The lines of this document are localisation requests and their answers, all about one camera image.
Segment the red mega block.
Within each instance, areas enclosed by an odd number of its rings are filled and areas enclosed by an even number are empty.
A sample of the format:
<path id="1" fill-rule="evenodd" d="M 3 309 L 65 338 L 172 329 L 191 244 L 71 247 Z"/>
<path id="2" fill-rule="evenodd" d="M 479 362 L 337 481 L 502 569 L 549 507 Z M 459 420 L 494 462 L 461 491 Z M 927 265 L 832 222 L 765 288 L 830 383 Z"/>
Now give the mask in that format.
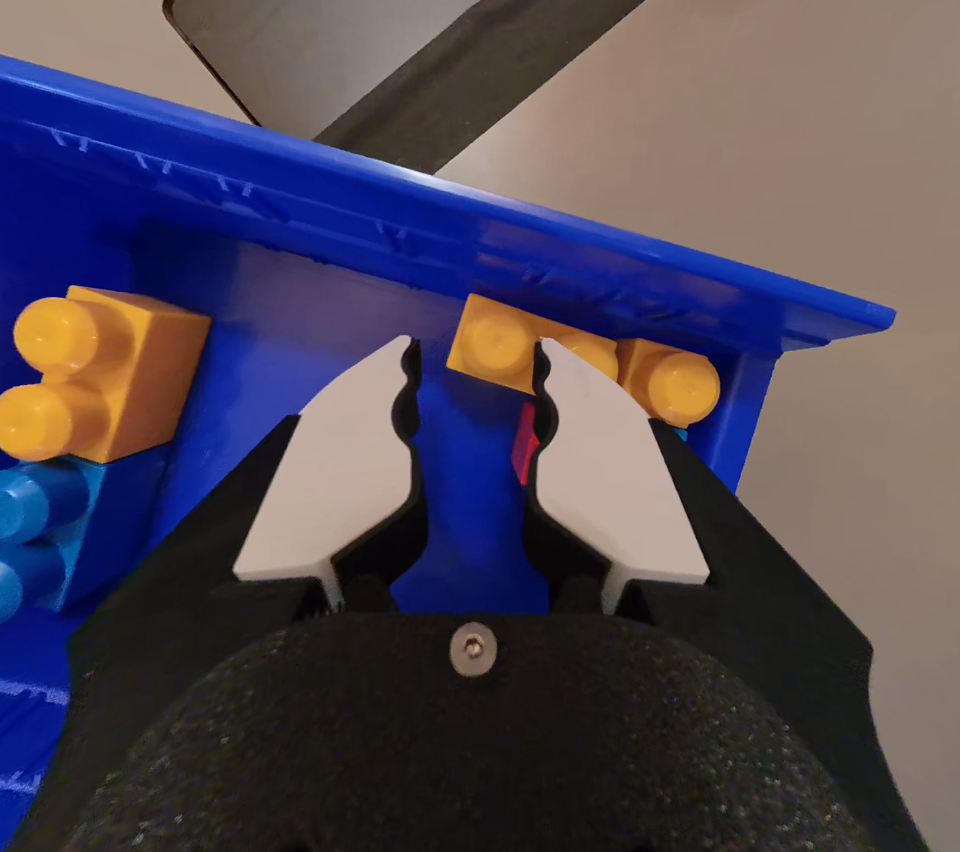
<path id="1" fill-rule="evenodd" d="M 532 401 L 525 402 L 521 408 L 518 426 L 514 435 L 510 462 L 514 474 L 523 487 L 529 482 L 529 469 L 534 452 L 540 446 L 536 434 L 536 406 Z"/>

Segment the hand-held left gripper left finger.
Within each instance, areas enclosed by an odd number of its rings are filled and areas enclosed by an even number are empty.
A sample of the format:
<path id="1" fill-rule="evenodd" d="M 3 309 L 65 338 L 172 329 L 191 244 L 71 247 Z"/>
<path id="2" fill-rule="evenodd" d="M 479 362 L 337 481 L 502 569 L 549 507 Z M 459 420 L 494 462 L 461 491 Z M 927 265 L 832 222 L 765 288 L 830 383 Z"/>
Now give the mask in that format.
<path id="1" fill-rule="evenodd" d="M 400 335 L 324 386 L 299 413 L 232 571 L 241 582 L 316 580 L 344 602 L 345 549 L 407 504 L 414 451 L 394 410 L 418 390 L 419 342 Z"/>

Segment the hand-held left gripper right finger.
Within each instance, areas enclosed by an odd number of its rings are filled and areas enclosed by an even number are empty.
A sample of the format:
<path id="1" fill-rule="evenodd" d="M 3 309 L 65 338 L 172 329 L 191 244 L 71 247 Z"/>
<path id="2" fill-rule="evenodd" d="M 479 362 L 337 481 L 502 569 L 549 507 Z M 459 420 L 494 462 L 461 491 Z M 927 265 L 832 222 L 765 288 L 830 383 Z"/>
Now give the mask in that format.
<path id="1" fill-rule="evenodd" d="M 593 579 L 605 614 L 631 582 L 705 586 L 707 559 L 642 406 L 553 339 L 537 345 L 534 379 L 523 531 L 534 568 L 556 591 Z"/>

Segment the blue storage bin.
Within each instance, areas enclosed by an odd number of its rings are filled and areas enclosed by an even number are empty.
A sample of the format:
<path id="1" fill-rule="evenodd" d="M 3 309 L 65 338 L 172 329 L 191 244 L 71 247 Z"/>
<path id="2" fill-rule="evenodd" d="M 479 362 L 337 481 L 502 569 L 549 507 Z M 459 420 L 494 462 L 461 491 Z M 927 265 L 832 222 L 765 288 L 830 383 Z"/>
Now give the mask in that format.
<path id="1" fill-rule="evenodd" d="M 924 849 L 869 640 L 736 495 L 777 360 L 895 311 L 2 57 L 2 391 L 42 378 L 20 313 L 73 285 L 211 325 L 132 568 L 56 653 L 33 611 L 2 641 L 70 686 L 56 744 L 11 730 L 47 769 L 8 850 Z M 533 395 L 448 368 L 470 294 L 711 361 L 707 418 L 642 407 L 705 586 L 605 614 L 535 569 L 535 357 Z M 335 562 L 343 603 L 239 581 L 302 408 L 400 335 L 414 491 Z"/>

